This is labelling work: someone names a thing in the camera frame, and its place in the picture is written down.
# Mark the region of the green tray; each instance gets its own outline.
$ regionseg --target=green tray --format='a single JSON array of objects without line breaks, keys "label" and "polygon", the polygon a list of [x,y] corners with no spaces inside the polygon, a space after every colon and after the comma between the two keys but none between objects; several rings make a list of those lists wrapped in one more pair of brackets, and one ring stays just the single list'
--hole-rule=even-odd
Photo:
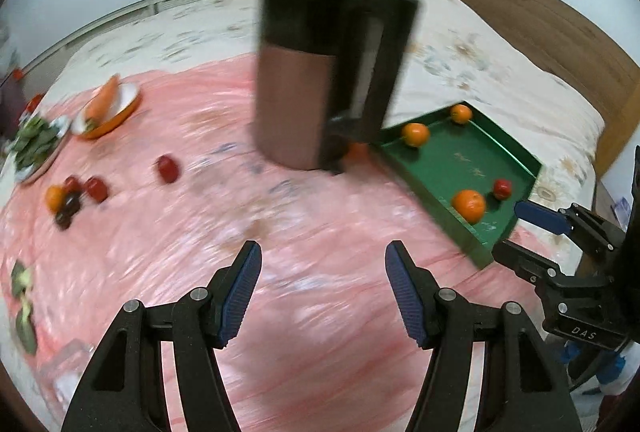
[{"label": "green tray", "polygon": [[[373,146],[400,179],[421,201],[443,230],[480,269],[493,261],[491,249],[507,238],[518,220],[513,205],[528,199],[540,162],[487,116],[466,102],[473,119],[456,125],[450,107],[410,119],[380,132]],[[431,138],[419,149],[402,142],[402,127],[423,123]],[[498,202],[491,190],[495,179],[511,181],[513,193]],[[471,226],[450,205],[460,190],[485,195],[486,213]]]}]

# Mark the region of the trash can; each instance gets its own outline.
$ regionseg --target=trash can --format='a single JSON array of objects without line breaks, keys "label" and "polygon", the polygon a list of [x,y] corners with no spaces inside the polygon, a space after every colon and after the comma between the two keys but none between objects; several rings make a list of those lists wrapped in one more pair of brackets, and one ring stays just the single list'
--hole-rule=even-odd
[{"label": "trash can", "polygon": [[20,115],[26,107],[27,101],[22,87],[9,73],[0,84],[0,136],[8,140],[15,137]]}]

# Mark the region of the blue object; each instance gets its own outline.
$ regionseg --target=blue object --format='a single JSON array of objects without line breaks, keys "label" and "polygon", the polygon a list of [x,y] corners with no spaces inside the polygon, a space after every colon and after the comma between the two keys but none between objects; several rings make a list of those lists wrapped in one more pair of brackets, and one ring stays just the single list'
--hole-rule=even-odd
[{"label": "blue object", "polygon": [[562,354],[560,354],[560,361],[564,365],[569,365],[572,359],[574,359],[582,351],[582,346],[577,342],[567,342],[564,345]]},{"label": "blue object", "polygon": [[519,219],[556,235],[568,235],[571,232],[571,225],[566,217],[546,206],[531,201],[520,201],[513,207],[513,212]]},{"label": "blue object", "polygon": [[260,247],[252,247],[222,306],[222,325],[218,338],[225,347],[229,340],[238,336],[244,313],[254,293],[254,288],[262,269]]},{"label": "blue object", "polygon": [[615,205],[611,206],[611,209],[622,229],[626,231],[629,226],[629,220],[631,219],[631,206],[629,206],[629,201],[626,197],[622,197]]},{"label": "blue object", "polygon": [[409,272],[393,243],[386,247],[385,270],[396,297],[406,332],[410,338],[417,342],[418,347],[422,347],[429,338],[423,323],[424,307]]},{"label": "blue object", "polygon": [[596,378],[601,385],[607,385],[607,383],[615,382],[620,376],[620,373],[622,373],[622,369],[625,368],[625,364],[625,358],[619,354],[615,354],[610,362],[596,372]]}]

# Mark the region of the orange bowl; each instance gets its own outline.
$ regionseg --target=orange bowl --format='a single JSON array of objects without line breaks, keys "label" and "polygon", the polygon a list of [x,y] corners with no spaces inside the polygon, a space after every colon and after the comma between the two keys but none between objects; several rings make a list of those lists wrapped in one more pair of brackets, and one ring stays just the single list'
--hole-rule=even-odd
[{"label": "orange bowl", "polygon": [[94,128],[92,131],[85,132],[85,105],[74,119],[71,130],[73,134],[80,139],[98,139],[98,137],[102,137],[122,125],[125,120],[136,111],[141,101],[142,91],[140,91],[138,85],[135,83],[121,83],[118,98],[114,101],[114,105],[111,108],[112,115],[106,122]]}]

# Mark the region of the pink plastic sheet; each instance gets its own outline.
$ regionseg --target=pink plastic sheet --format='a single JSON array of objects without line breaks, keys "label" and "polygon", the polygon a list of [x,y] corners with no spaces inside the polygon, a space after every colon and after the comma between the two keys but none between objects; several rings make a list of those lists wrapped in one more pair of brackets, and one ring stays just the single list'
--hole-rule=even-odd
[{"label": "pink plastic sheet", "polygon": [[[15,260],[33,268],[39,348],[30,362],[59,414],[64,403],[51,392],[60,376],[84,368],[125,301],[178,300],[206,285],[246,239],[262,246],[262,274],[238,338],[217,353],[245,432],[376,431],[415,404],[428,353],[407,337],[386,280],[383,255],[393,239],[471,301],[513,299],[538,311],[530,285],[499,265],[478,272],[366,153],[350,154],[340,176],[265,161],[250,134],[253,68],[247,55],[127,78],[142,86],[138,111],[98,141],[70,141],[51,170],[16,189],[4,209],[0,281],[10,293]],[[73,114],[89,97],[49,115]],[[154,171],[165,153],[184,171],[172,185],[161,185]],[[84,200],[61,232],[43,196],[70,174],[102,176],[111,196],[99,206]],[[522,229],[513,240],[545,253]],[[7,302],[14,316],[18,304]],[[69,343],[81,344],[71,360]],[[182,432],[165,349],[172,428]]]}]

